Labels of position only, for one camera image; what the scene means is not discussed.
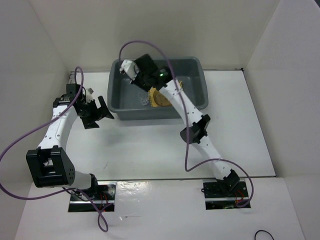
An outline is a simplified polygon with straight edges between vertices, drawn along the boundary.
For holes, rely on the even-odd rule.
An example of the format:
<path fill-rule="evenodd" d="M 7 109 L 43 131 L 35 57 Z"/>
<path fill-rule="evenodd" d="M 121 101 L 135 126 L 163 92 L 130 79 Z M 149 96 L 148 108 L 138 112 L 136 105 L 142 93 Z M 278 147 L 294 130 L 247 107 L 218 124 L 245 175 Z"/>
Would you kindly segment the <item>clear plastic cup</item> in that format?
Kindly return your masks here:
<path fill-rule="evenodd" d="M 148 92 L 139 92 L 137 96 L 143 106 L 147 106 L 150 103 L 150 96 Z"/>

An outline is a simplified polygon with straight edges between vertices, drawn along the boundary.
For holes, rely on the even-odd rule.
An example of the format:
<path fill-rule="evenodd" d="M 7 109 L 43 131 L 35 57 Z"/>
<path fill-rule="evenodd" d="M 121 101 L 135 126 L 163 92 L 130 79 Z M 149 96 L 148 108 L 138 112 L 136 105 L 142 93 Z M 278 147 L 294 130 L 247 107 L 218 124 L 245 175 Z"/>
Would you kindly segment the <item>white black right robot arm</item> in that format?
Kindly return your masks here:
<path fill-rule="evenodd" d="M 130 78 L 132 85 L 145 91 L 155 89 L 169 101 L 185 124 L 180 137 L 187 147 L 193 146 L 206 162 L 210 162 L 219 192 L 229 197 L 237 190 L 240 178 L 222 160 L 208 136 L 210 116 L 203 114 L 192 103 L 178 82 L 171 64 L 167 64 L 168 66 L 158 67 L 149 54 L 144 54 L 135 60 L 123 60 L 119 71 Z"/>

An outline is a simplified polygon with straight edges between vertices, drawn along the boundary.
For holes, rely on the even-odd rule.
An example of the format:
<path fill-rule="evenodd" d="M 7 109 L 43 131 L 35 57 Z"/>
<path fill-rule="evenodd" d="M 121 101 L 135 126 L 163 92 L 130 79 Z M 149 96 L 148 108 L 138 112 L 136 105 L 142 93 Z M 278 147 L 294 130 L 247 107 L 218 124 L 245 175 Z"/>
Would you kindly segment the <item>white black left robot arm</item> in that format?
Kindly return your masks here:
<path fill-rule="evenodd" d="M 103 96 L 92 97 L 93 91 L 79 84 L 66 85 L 66 93 L 57 97 L 52 106 L 53 122 L 38 147 L 28 150 L 26 161 L 37 188 L 70 187 L 88 200 L 100 193 L 97 178 L 92 173 L 75 169 L 66 153 L 71 128 L 80 118 L 85 129 L 98 128 L 103 118 L 113 119 Z"/>

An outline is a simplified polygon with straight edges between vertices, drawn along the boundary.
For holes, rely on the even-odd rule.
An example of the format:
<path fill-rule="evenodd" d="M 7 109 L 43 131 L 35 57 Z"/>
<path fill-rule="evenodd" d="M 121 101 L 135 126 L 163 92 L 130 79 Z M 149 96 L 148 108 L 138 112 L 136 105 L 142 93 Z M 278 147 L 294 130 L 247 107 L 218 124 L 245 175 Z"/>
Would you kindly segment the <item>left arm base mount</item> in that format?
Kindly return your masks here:
<path fill-rule="evenodd" d="M 89 191 L 86 191 L 85 193 L 100 211 L 114 212 L 116 187 L 117 183 L 115 181 L 99 181 L 95 193 Z M 69 193 L 69 213 L 86 213 L 96 211 L 91 202 L 82 193 L 74 191 L 69 191 Z"/>

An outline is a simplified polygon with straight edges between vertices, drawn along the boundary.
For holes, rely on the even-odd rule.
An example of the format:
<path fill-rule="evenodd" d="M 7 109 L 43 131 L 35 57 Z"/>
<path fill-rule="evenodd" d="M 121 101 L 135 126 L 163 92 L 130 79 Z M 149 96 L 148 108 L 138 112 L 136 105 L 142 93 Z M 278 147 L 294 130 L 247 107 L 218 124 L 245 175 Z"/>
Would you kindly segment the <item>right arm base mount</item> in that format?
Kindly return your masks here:
<path fill-rule="evenodd" d="M 249 199 L 247 185 L 243 180 L 230 193 L 223 193 L 215 180 L 203 181 L 201 192 L 206 210 L 239 209 L 237 204 L 244 204 Z"/>

